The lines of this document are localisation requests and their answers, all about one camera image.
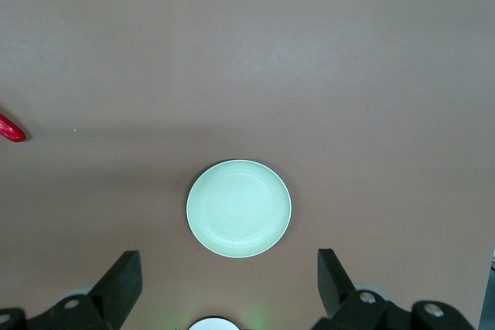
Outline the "red chili pepper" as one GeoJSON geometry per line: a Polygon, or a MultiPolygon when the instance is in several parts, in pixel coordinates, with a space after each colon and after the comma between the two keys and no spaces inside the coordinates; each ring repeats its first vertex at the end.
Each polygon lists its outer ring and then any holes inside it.
{"type": "Polygon", "coordinates": [[[22,129],[3,114],[0,114],[0,135],[14,143],[19,143],[26,139],[22,129]]]}

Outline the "brown table cover sheet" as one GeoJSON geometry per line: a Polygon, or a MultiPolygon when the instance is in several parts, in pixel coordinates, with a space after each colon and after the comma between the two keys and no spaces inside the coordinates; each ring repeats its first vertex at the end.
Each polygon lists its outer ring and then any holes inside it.
{"type": "Polygon", "coordinates": [[[316,255],[480,320],[495,247],[495,0],[0,0],[0,308],[37,315],[139,250],[122,330],[309,330],[316,255]],[[267,165],[292,218],[232,259],[199,175],[267,165]]]}

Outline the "pale green round plate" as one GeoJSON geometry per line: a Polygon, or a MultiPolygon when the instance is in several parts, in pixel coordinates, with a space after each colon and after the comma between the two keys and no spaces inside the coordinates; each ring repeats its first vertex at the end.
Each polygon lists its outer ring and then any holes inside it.
{"type": "Polygon", "coordinates": [[[285,235],[292,197],[267,165],[233,159],[198,176],[186,199],[191,233],[210,252],[244,259],[263,254],[285,235]]]}

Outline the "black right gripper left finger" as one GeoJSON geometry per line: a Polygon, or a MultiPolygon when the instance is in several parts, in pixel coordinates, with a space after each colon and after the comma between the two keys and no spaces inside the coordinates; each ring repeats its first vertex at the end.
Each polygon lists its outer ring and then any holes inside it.
{"type": "Polygon", "coordinates": [[[27,321],[27,330],[121,330],[142,293],[137,250],[124,252],[87,294],[75,294],[27,321]]]}

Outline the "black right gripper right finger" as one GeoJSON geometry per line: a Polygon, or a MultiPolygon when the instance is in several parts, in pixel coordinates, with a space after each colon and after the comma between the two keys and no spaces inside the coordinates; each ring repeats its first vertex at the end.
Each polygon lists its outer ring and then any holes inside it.
{"type": "Polygon", "coordinates": [[[326,316],[311,330],[412,330],[408,311],[376,291],[356,289],[332,249],[318,250],[317,286],[326,316]]]}

